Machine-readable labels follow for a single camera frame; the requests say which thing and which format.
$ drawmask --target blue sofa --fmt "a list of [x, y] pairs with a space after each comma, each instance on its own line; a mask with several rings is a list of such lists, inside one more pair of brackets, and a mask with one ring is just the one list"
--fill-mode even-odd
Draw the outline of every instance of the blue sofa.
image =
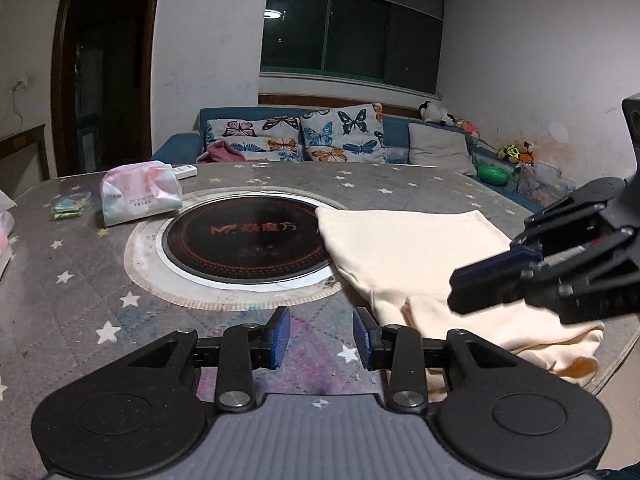
[[[204, 152], [204, 131], [207, 121], [210, 119], [244, 119], [247, 121], [260, 121], [270, 117], [289, 116], [300, 117], [302, 114], [312, 111], [310, 108], [290, 108], [271, 106], [251, 106], [251, 107], [225, 107], [225, 108], [203, 108], [198, 115], [198, 132], [190, 134], [176, 134], [171, 136], [160, 149], [158, 149], [151, 160], [160, 160], [167, 164], [193, 164], [200, 154]], [[383, 126], [385, 132], [386, 156], [391, 164], [409, 163], [409, 123], [422, 124], [421, 120], [401, 118], [394, 116], [384, 116]], [[449, 126], [439, 126], [430, 124], [435, 128], [449, 130], [460, 133], [457, 128]], [[300, 132], [300, 143], [303, 142], [302, 132]], [[467, 147], [469, 153], [473, 150], [474, 140], [467, 136]], [[537, 211], [541, 207], [527, 200], [514, 191], [494, 186], [491, 187], [501, 195], [520, 204], [530, 211]]]

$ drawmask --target butterfly pillow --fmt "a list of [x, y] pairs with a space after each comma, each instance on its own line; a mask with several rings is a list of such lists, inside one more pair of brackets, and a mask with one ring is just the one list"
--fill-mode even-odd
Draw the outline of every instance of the butterfly pillow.
[[305, 149], [319, 162], [386, 162], [380, 104], [320, 110], [300, 118]]
[[300, 123], [296, 117], [274, 117], [263, 121], [211, 119], [207, 121], [205, 141], [226, 140], [247, 160], [298, 161]]

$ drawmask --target dark window glass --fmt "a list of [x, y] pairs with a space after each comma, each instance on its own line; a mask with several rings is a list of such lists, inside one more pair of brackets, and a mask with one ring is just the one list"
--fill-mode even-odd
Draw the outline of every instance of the dark window glass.
[[267, 0], [282, 13], [264, 20], [262, 66], [320, 70], [327, 0]]
[[433, 94], [441, 41], [441, 20], [392, 5], [386, 34], [385, 83]]
[[389, 3], [331, 0], [326, 72], [382, 79]]

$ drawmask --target wooden door frame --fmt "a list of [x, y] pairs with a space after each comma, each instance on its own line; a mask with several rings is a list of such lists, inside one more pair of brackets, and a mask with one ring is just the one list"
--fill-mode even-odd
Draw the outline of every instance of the wooden door frame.
[[[65, 84], [63, 70], [65, 55], [69, 56], [70, 48], [65, 49], [64, 41], [67, 28], [71, 0], [60, 0], [56, 28], [53, 35], [51, 59], [51, 132], [53, 148], [56, 156], [58, 176], [79, 172], [78, 145], [75, 138], [71, 141], [70, 128], [76, 134], [75, 94], [69, 92], [68, 81]], [[145, 12], [144, 36], [142, 42], [141, 92], [142, 92], [142, 156], [149, 159], [151, 151], [151, 59], [153, 49], [154, 25], [158, 0], [148, 0]]]

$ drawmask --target cream cloth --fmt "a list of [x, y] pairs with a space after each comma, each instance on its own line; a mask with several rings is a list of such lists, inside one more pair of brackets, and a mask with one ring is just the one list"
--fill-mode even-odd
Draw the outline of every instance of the cream cloth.
[[[316, 210], [322, 238], [340, 273], [381, 324], [445, 338], [463, 328], [555, 375], [584, 386], [595, 375], [600, 321], [563, 326], [553, 312], [518, 301], [468, 316], [450, 311], [454, 269], [507, 251], [510, 240], [479, 211], [440, 215], [405, 211]], [[442, 389], [431, 373], [430, 392]]]

